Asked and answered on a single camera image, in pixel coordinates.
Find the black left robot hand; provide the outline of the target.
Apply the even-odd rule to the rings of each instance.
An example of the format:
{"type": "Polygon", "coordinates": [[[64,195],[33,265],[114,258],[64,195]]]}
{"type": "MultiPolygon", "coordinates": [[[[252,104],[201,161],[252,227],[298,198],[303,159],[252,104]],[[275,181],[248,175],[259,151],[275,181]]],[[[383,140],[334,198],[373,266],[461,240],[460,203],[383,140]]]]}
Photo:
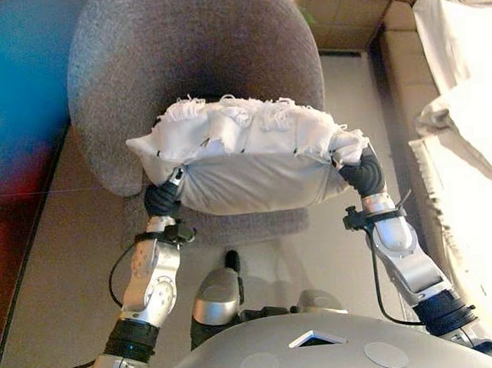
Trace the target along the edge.
{"type": "Polygon", "coordinates": [[[150,217],[173,217],[180,203],[179,185],[184,177],[182,167],[175,168],[162,184],[150,184],[144,193],[144,209],[150,217]]]}

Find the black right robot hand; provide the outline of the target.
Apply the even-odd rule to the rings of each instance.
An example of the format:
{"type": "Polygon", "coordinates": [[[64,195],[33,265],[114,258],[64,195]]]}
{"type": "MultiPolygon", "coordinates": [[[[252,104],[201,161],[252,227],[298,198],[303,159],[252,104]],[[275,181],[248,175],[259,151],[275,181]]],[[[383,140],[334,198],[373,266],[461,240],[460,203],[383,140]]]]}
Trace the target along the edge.
{"type": "Polygon", "coordinates": [[[367,196],[385,193],[386,179],[383,167],[371,145],[367,145],[363,149],[357,164],[345,164],[341,167],[332,158],[332,165],[338,170],[343,180],[359,193],[362,199],[367,196]]]}

